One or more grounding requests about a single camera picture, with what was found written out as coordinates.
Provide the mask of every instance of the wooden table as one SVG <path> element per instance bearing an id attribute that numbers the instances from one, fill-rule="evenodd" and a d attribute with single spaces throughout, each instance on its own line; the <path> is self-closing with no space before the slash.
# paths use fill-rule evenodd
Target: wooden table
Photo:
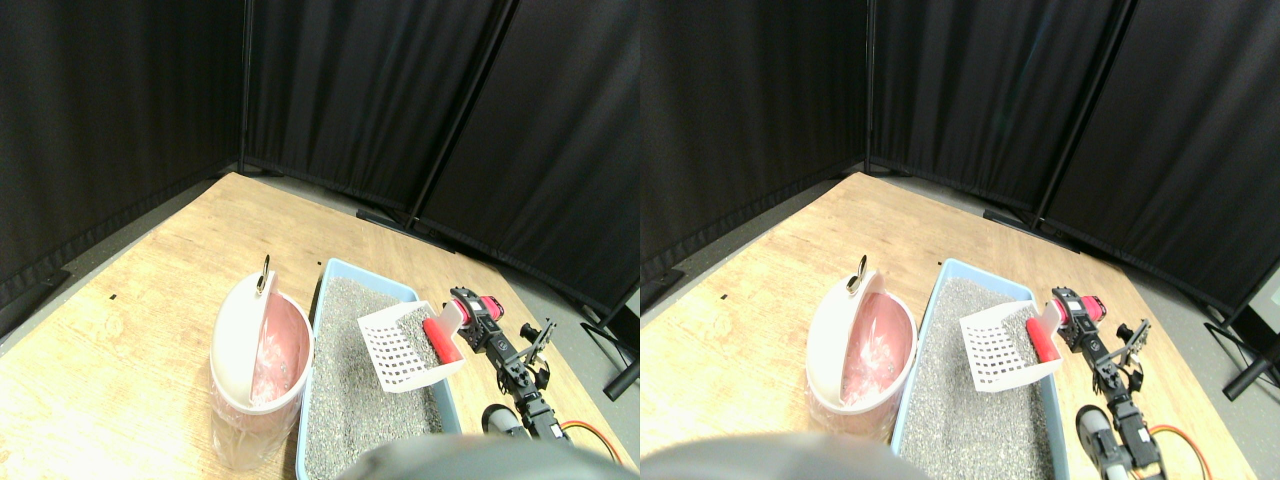
<path id="1" fill-rule="evenodd" d="M 1107 305 L 1102 340 L 1116 326 L 1151 319 L 1142 352 L 1146 383 L 1134 394 L 1151 425 L 1181 428 L 1203 448 L 1215 477 L 1253 477 L 1158 319 L 1114 265 L 1071 253 L 979 216 L 855 174 L 782 221 L 708 275 L 640 335 L 648 388 L 641 399 L 641 456 L 700 438 L 818 430 L 804 402 L 805 342 L 823 294 L 869 256 L 891 292 L 919 321 L 946 259 L 959 259 L 1030 288 L 1038 302 L 1068 285 Z M 1053 337 L 1064 352 L 1061 338 Z M 1071 355 L 1056 374 L 1071 475 L 1097 477 L 1075 434 L 1075 412 L 1106 407 L 1091 371 Z M 1201 477 L 1194 453 L 1158 436 L 1174 477 Z"/>
<path id="2" fill-rule="evenodd" d="M 271 255 L 280 291 L 310 311 L 337 257 L 444 302 L 466 285 L 498 297 L 520 348 L 535 321 L 489 265 L 230 174 L 148 233 L 0 357 L 0 477 L 293 477 L 294 443 L 248 472 L 210 444 L 209 342 L 218 308 Z M 480 433 L 498 392 L 484 356 L 449 378 L 462 429 Z M 561 421 L 584 420 L 621 445 L 552 344 L 545 392 Z M 599 440 L 577 444 L 603 452 Z M 620 453 L 634 467 L 626 452 Z"/>

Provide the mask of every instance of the litter scoop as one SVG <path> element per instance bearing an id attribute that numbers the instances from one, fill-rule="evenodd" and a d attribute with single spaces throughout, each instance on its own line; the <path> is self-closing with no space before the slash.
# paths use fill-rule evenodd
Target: litter scoop
<path id="1" fill-rule="evenodd" d="M 374 371 L 378 372 L 378 383 L 384 392 L 404 393 L 433 385 L 462 370 L 466 362 L 453 339 L 453 334 L 462 325 L 462 316 L 457 308 L 445 308 L 444 314 L 435 319 L 428 316 L 420 323 L 413 321 L 421 325 L 420 333 L 429 343 L 415 340 L 411 335 L 421 338 L 419 332 L 406 332 L 402 326 L 401 319 L 428 303 L 428 301 L 399 303 L 356 320 L 360 324 L 360 334 L 365 338 L 365 347 L 369 348 L 369 358 L 374 362 Z M 430 356 L 426 348 L 439 355 L 439 365 L 431 366 L 425 360 Z"/>
<path id="2" fill-rule="evenodd" d="M 995 393 L 1028 385 L 1052 375 L 1062 365 L 1062 356 L 1052 339 L 1061 324 L 1057 302 L 1046 303 L 1039 315 L 1027 319 L 1027 337 L 1038 358 L 1023 358 L 1014 344 L 1021 340 L 1020 335 L 1006 330 L 1006 319 L 1034 306 L 1034 301 L 1001 303 L 960 319 L 969 372 L 978 392 Z"/>

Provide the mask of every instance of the black curtain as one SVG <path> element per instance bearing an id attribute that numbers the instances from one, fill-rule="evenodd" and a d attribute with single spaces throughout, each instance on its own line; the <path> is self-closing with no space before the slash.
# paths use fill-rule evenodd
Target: black curtain
<path id="1" fill-rule="evenodd" d="M 1114 6 L 878 1 L 872 163 L 1036 209 Z"/>
<path id="2" fill-rule="evenodd" d="M 243 17 L 0 3 L 0 305 L 233 160 Z"/>
<path id="3" fill-rule="evenodd" d="M 410 210 L 494 1 L 257 0 L 248 163 Z"/>
<path id="4" fill-rule="evenodd" d="M 1280 3 L 1143 1 L 1046 223 L 1234 314 L 1280 259 Z"/>
<path id="5" fill-rule="evenodd" d="M 636 1 L 524 1 L 422 223 L 602 312 L 639 278 Z"/>
<path id="6" fill-rule="evenodd" d="M 645 1 L 643 276 L 865 154 L 861 1 Z"/>

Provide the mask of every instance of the litter box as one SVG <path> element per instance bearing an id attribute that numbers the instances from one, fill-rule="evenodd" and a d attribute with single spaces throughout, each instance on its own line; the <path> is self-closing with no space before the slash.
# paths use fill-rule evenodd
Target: litter box
<path id="1" fill-rule="evenodd" d="M 947 259 L 947 261 L 942 262 L 942 271 L 938 273 L 938 280 L 933 284 L 933 293 L 929 294 L 929 305 L 924 308 L 924 320 L 920 323 L 920 339 L 916 344 L 924 344 L 924 337 L 929 334 L 929 323 L 933 317 L 933 305 L 942 293 L 942 285 L 952 278 L 973 280 L 992 292 L 1014 297 L 1015 301 L 1036 301 L 1036 294 L 1027 287 L 963 261 Z M 908 406 L 911 403 L 911 390 L 915 387 L 916 369 L 919 369 L 919 362 L 911 365 L 911 371 L 908 374 L 906 384 L 902 388 L 902 402 L 899 404 L 897 420 L 893 422 L 893 436 L 890 442 L 890 449 L 893 451 L 893 454 L 899 454 L 899 447 L 902 442 L 901 435 L 906 426 L 906 412 Z M 1066 440 L 1062 436 L 1062 411 L 1057 406 L 1057 385 L 1053 384 L 1053 375 L 1041 379 L 1039 389 L 1041 398 L 1044 402 L 1044 421 L 1048 422 L 1046 425 L 1048 445 L 1053 454 L 1053 477 L 1066 480 L 1070 477 L 1066 466 Z M 302 408 L 306 408 L 306 403 L 303 403 Z"/>
<path id="2" fill-rule="evenodd" d="M 402 302 L 416 302 L 419 300 L 417 292 L 413 292 L 412 288 L 342 260 L 329 259 L 329 262 L 324 268 L 324 276 L 320 279 L 320 294 L 315 300 L 316 312 L 311 319 L 311 329 L 316 333 L 316 335 L 320 334 L 320 329 L 323 328 L 320 324 L 324 321 L 325 287 L 328 285 L 329 279 L 334 276 L 356 280 L 369 289 L 389 294 Z M 435 393 L 435 408 L 440 412 L 440 425 L 443 426 L 444 433 L 461 434 L 462 424 L 458 422 L 458 408 L 453 404 L 453 394 L 449 392 L 449 380 L 440 380 L 428 388 L 433 389 Z M 300 419 L 298 426 L 298 458 L 294 463 L 294 472 L 300 480 L 310 480 L 306 468 L 303 467 L 307 460 L 307 413 L 310 410 L 311 389 L 308 388 L 302 393 L 302 417 Z"/>

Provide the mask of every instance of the white bin lid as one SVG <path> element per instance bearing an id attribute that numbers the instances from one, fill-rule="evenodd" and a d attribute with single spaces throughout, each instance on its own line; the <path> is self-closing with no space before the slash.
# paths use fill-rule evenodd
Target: white bin lid
<path id="1" fill-rule="evenodd" d="M 214 324 L 214 339 L 209 347 L 209 361 L 214 381 L 227 401 L 241 408 L 250 406 L 253 385 L 253 366 L 257 362 L 259 337 L 266 317 L 266 303 L 275 292 L 275 271 L 268 271 L 261 292 L 257 289 L 261 273 L 239 280 Z"/>

